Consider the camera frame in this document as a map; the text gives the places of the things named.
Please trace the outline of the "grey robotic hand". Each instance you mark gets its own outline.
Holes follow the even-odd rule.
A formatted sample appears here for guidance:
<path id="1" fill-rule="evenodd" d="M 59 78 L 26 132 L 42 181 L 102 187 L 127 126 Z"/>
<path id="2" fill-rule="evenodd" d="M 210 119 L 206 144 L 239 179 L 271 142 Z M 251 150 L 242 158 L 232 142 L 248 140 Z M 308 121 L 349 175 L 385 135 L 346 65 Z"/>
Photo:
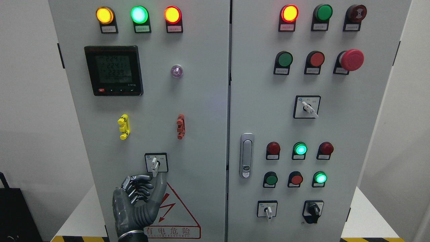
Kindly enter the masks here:
<path id="1" fill-rule="evenodd" d="M 118 238 L 132 230 L 152 225 L 167 187 L 167 176 L 161 173 L 152 185 L 149 175 L 129 175 L 113 192 L 113 214 Z"/>

